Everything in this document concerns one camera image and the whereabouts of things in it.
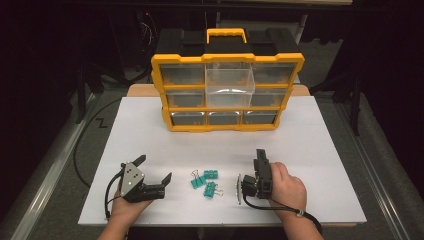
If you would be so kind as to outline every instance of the hand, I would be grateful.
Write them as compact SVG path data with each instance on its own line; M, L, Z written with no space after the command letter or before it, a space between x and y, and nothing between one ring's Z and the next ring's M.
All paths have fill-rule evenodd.
M306 210L306 188L303 182L291 176L284 164L277 162L271 163L272 172L272 196L271 199L287 205L295 209ZM269 201L272 207L281 207L281 205L274 201ZM275 213L282 222L288 216L296 216L295 213L283 210L276 210Z
M99 239L124 239L128 229L152 201L129 203L122 197L113 200L112 213Z

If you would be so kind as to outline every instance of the white paper sheet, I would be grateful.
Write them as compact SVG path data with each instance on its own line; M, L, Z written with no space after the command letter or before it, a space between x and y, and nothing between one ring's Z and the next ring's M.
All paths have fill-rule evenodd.
M140 226L271 226L281 224L272 211L237 204L235 183L254 176L256 149L266 150L271 162L285 163L308 190L308 209L321 223L366 221L346 171L313 97L291 97L277 130L258 132L169 132L161 116L159 98L123 98L99 163L79 224L106 224L104 194L120 164L142 154L139 169L146 184L158 184L172 172L165 199L154 201L137 220ZM193 189L191 173L218 170L215 182L222 197L203 196ZM112 186L110 197L116 189ZM249 200L268 206L267 201Z

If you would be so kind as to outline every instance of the wrist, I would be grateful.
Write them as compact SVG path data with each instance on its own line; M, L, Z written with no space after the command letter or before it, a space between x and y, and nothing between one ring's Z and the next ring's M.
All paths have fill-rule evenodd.
M128 229L129 226L123 226L122 223L111 219L99 239L125 239Z

